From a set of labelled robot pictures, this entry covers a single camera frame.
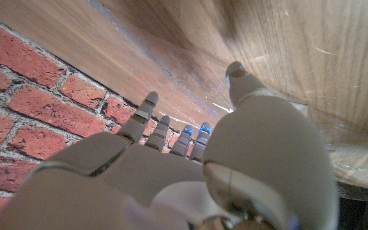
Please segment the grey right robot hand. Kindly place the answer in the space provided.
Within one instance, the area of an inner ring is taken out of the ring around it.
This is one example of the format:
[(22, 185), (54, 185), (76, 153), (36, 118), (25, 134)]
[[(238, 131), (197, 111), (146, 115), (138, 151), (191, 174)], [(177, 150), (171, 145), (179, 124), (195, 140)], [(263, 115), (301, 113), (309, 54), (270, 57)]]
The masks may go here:
[(0, 212), (0, 229), (336, 229), (337, 185), (307, 118), (240, 62), (226, 70), (234, 111), (170, 152), (150, 93), (115, 134), (85, 138), (40, 164)]

